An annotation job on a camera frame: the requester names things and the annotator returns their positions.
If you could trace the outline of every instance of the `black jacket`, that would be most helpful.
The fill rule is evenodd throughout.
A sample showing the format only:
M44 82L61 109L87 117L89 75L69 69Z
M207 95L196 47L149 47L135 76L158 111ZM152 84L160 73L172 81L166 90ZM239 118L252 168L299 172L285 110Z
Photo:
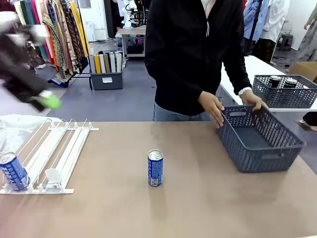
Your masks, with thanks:
M145 64L157 82L155 102L188 116L202 113L197 99L202 91L216 93L221 62L236 94L251 87L241 47L243 28L242 0L217 0L208 19L200 0L152 0Z

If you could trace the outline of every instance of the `blue can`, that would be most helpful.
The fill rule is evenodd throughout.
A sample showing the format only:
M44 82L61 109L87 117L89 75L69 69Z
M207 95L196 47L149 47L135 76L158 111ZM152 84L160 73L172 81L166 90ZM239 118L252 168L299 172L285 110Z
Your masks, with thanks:
M30 179L14 153L7 152L0 155L0 168L12 190L17 192L26 190Z
M162 184L163 154L160 150L151 150L148 153L149 185L157 187Z

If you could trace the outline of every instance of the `basket handle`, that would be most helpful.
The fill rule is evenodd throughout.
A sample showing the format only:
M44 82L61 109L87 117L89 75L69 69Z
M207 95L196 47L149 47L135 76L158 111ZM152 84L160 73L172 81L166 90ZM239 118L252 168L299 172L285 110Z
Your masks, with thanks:
M263 160L277 160L277 159L283 159L285 156L284 153L278 153L278 154L266 154L262 155Z
M242 109L239 112L230 112L229 116L231 116L231 117L241 117L241 116L245 116L246 114L247 114L246 110Z

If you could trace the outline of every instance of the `hand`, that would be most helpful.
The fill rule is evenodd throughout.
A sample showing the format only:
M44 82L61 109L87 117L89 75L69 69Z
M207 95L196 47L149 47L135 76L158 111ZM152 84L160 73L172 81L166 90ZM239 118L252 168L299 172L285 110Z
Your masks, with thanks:
M255 105L252 111L260 110L261 107L267 107L265 102L262 101L261 98L254 95L252 90L246 90L242 95L241 99L244 105Z
M220 110L223 111L224 107L218 98L211 93L203 91L199 96L198 102L203 106L206 112L211 114L216 127L223 127L223 117Z

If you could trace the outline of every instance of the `jeans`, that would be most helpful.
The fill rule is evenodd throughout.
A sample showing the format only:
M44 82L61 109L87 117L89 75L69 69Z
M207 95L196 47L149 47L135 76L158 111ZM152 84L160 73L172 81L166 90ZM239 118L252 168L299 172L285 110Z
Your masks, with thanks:
M186 116L165 110L154 103L153 121L213 121L213 119L207 112L195 116Z

